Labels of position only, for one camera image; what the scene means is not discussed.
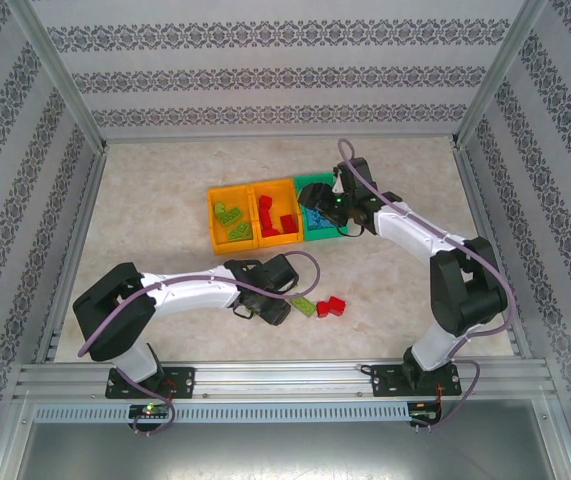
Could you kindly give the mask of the green plastic bin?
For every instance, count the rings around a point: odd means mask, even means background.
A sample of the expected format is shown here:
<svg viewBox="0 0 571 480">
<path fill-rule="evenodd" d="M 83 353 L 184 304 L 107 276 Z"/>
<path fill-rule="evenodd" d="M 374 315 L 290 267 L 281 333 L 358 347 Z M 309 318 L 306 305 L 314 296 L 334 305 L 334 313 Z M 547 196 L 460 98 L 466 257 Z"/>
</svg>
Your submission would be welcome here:
<svg viewBox="0 0 571 480">
<path fill-rule="evenodd" d="M 297 176 L 293 179 L 295 194 L 296 197 L 299 196 L 299 193 L 303 187 L 309 185 L 311 183 L 325 183 L 330 186 L 334 184 L 334 175 L 331 172 L 326 173 L 317 173 L 311 175 L 303 175 Z M 343 235 L 348 233 L 348 228 L 340 228 L 340 231 L 332 231 L 332 230 L 315 230 L 310 231 L 308 229 L 308 224 L 306 223 L 304 211 L 307 209 L 300 205 L 301 208 L 301 215 L 302 215 L 302 222 L 303 222 L 303 233 L 304 233 L 304 240 L 306 242 L 310 241 L 317 241 L 317 240 L 326 240 L 330 238 L 339 238 Z"/>
</svg>

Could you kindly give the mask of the orange plastic bin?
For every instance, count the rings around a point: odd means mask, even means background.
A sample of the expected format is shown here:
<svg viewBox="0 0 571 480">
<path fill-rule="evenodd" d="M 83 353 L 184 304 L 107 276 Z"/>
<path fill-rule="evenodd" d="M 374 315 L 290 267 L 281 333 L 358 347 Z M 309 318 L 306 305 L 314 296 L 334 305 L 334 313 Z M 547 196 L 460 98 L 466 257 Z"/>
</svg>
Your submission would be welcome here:
<svg viewBox="0 0 571 480">
<path fill-rule="evenodd" d="M 242 219 L 232 225 L 223 226 L 216 218 L 214 206 L 217 202 L 223 203 L 226 210 L 238 207 Z M 254 207 L 252 206 L 251 189 L 247 185 L 212 188 L 207 191 L 209 214 L 209 234 L 213 251 L 216 255 L 226 255 L 241 251 L 254 250 L 258 247 L 258 230 L 255 221 Z M 252 227 L 252 238 L 243 241 L 229 242 L 227 232 L 240 223 L 247 223 Z"/>
<path fill-rule="evenodd" d="M 304 240 L 302 215 L 295 194 L 294 182 L 292 178 L 257 182 L 250 185 L 252 194 L 252 206 L 254 207 L 255 221 L 258 230 L 258 247 L 271 248 L 276 246 L 301 243 Z M 260 218 L 263 216 L 258 206 L 261 195 L 272 198 L 273 203 L 270 208 L 273 215 L 273 227 L 282 232 L 282 235 L 265 238 L 262 236 Z M 282 231 L 280 217 L 291 214 L 296 218 L 298 232 L 294 234 L 284 234 Z"/>
</svg>

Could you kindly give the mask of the grey metal panel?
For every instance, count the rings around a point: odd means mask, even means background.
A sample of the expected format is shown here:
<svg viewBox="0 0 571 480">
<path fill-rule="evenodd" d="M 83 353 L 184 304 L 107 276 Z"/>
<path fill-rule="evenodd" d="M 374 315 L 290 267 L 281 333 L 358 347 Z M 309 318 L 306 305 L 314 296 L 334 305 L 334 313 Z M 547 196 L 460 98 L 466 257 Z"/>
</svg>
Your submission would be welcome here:
<svg viewBox="0 0 571 480">
<path fill-rule="evenodd" d="M 117 424 L 37 424 L 18 480 L 571 480 L 548 416 L 470 402 L 446 425 L 177 424 L 138 438 Z"/>
</svg>

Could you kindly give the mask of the aluminium mounting rail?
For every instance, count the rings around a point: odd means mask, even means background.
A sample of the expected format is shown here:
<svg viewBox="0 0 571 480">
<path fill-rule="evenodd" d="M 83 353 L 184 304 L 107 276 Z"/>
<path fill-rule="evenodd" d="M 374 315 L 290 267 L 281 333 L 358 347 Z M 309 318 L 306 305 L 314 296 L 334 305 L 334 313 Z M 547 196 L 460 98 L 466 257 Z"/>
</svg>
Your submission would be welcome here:
<svg viewBox="0 0 571 480">
<path fill-rule="evenodd" d="M 196 362 L 194 402 L 278 402 L 373 399 L 371 380 L 355 361 Z M 540 359 L 487 357 L 472 400 L 555 398 L 548 364 Z M 14 400 L 104 402 L 110 367 L 89 363 L 26 365 Z"/>
</svg>

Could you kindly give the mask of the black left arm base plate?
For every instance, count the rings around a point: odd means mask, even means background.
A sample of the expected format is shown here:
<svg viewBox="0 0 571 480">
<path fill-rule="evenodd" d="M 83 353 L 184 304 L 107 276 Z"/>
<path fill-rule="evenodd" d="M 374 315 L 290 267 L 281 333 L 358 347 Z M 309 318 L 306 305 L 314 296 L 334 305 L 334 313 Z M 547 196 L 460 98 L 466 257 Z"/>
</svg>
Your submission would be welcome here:
<svg viewBox="0 0 571 480">
<path fill-rule="evenodd" d="M 141 388 L 164 398 L 191 399 L 195 385 L 192 367 L 163 367 L 161 371 L 138 384 L 130 385 L 115 368 L 109 371 L 105 397 L 108 399 L 150 398 Z"/>
</svg>

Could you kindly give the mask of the aluminium rear rail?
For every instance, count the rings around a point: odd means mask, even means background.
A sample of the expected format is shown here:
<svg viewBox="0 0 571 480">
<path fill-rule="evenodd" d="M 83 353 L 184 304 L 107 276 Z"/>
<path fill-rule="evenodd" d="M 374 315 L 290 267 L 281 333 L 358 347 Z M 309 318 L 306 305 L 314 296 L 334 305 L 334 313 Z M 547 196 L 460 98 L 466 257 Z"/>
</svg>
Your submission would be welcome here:
<svg viewBox="0 0 571 480">
<path fill-rule="evenodd" d="M 208 135 L 186 135 L 186 136 L 129 136 L 106 138 L 105 145 L 129 145 L 129 144 L 151 144 L 151 143 L 184 143 L 184 142 L 235 142 L 235 141 L 289 141 L 289 140 L 333 140 L 338 141 L 340 138 L 346 140 L 361 139 L 423 139 L 423 138 L 447 138 L 452 140 L 457 135 L 454 133 L 441 132 L 341 132 L 341 133 L 258 133 L 258 134 L 208 134 Z"/>
</svg>

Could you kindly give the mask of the aluminium side rail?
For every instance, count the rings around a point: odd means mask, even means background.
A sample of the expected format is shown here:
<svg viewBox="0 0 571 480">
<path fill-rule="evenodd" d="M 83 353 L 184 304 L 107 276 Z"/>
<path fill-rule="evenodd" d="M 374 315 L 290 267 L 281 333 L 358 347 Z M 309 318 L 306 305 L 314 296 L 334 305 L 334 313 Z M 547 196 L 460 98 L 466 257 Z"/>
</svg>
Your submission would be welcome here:
<svg viewBox="0 0 571 480">
<path fill-rule="evenodd" d="M 54 335 L 64 324 L 108 154 L 109 146 L 105 145 L 88 171 L 31 363 L 42 364 L 48 361 Z"/>
<path fill-rule="evenodd" d="M 480 236 L 486 238 L 492 245 L 497 261 L 498 271 L 503 280 L 507 283 L 506 293 L 512 294 L 512 296 L 508 297 L 508 306 L 505 313 L 502 315 L 503 323 L 505 324 L 504 331 L 510 339 L 510 344 L 514 354 L 523 359 L 531 359 L 533 358 L 533 354 L 519 316 L 516 294 L 514 293 L 510 283 L 508 271 L 505 270 L 503 265 L 501 250 L 492 230 L 490 218 L 485 210 L 482 191 L 477 184 L 474 169 L 470 163 L 467 153 L 464 150 L 455 148 L 453 150 L 453 156 L 476 230 Z"/>
</svg>

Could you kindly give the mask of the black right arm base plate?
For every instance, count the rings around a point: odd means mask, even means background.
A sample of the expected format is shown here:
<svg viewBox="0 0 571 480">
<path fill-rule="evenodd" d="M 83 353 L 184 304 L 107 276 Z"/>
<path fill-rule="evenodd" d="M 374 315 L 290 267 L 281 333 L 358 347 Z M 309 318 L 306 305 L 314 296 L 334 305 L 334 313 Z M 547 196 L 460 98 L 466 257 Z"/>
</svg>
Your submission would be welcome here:
<svg viewBox="0 0 571 480">
<path fill-rule="evenodd" d="M 378 364 L 371 367 L 371 384 L 375 397 L 431 397 L 459 396 L 462 387 L 457 367 L 446 364 L 437 370 L 423 372 L 414 386 L 402 371 L 400 364 Z"/>
</svg>

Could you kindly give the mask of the aluminium frame post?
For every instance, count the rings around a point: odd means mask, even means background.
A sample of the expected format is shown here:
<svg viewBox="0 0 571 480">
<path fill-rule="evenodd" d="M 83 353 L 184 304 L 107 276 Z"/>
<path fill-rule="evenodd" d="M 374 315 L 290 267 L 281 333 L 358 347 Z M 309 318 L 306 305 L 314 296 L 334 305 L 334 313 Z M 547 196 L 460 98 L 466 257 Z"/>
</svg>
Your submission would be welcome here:
<svg viewBox="0 0 571 480">
<path fill-rule="evenodd" d="M 457 132 L 452 136 L 451 144 L 455 150 L 460 150 L 469 143 L 477 124 L 481 121 L 546 4 L 547 0 L 524 0 Z"/>
<path fill-rule="evenodd" d="M 103 153 L 106 140 L 100 133 L 71 73 L 65 66 L 31 0 L 5 0 L 94 152 Z"/>
</svg>

